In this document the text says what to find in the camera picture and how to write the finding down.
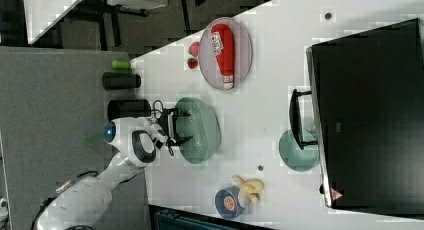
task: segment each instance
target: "black monitor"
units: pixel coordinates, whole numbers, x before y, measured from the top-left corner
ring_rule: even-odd
[[[326,204],[424,216],[424,66],[420,21],[308,49]]]

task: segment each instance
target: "green bowl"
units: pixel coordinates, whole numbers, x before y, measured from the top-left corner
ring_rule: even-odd
[[[302,130],[304,141],[315,141],[305,129]],[[294,139],[292,130],[286,131],[280,138],[279,151],[281,159],[291,169],[304,172],[317,165],[319,160],[318,145],[309,145],[300,149]]]
[[[177,134],[180,137],[193,136],[180,146],[181,154],[191,164],[206,161],[218,150],[221,143],[215,111],[201,100],[189,97],[180,99],[175,107],[191,115],[177,119]]]

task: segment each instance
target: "blue bowl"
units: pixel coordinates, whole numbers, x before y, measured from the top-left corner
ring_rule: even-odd
[[[215,207],[218,211],[219,215],[221,215],[222,218],[226,220],[231,220],[236,217],[238,217],[240,214],[243,213],[244,209],[242,206],[240,206],[240,203],[238,201],[238,194],[240,192],[240,188],[237,186],[228,187],[222,190],[219,190],[215,195]],[[224,199],[228,196],[233,197],[235,202],[237,203],[237,207],[234,211],[228,210],[224,205]]]

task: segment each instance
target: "white table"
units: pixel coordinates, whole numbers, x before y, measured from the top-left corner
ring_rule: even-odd
[[[33,44],[82,0],[24,0],[28,44]]]
[[[327,12],[333,14],[329,21],[324,19]],[[296,86],[309,86],[309,46],[415,17],[424,17],[424,0],[265,3],[234,17],[247,28],[254,56],[246,81],[228,92],[210,87],[200,71],[186,66],[188,46],[202,32],[133,60],[144,81],[138,98],[160,99],[171,107],[182,96],[197,97],[215,109],[223,136],[219,152],[203,166],[191,166],[179,151],[175,157],[161,151],[146,168],[149,203],[219,217],[215,193],[240,174],[263,180],[266,189],[259,205],[234,221],[285,230],[422,229],[420,221],[328,209],[318,192],[319,166],[297,173],[278,153],[279,138],[290,128],[290,94]],[[310,98],[302,99],[304,121],[310,123]]]

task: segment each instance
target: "red label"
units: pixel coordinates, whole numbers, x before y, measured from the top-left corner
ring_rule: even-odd
[[[330,190],[331,190],[331,198],[333,198],[333,201],[336,201],[337,199],[343,197],[343,194],[337,192],[336,190],[332,188]]]

